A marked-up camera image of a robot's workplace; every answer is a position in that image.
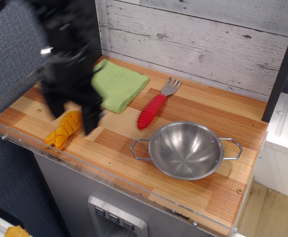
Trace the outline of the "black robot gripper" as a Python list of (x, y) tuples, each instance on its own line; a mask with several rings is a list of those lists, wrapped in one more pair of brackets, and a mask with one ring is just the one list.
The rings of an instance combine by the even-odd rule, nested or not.
[(105, 112), (102, 98), (91, 85), (93, 55), (90, 29), (82, 0), (41, 0), (39, 21), (50, 52), (41, 69), (42, 91), (55, 118), (73, 101), (82, 107), (85, 135), (98, 127)]

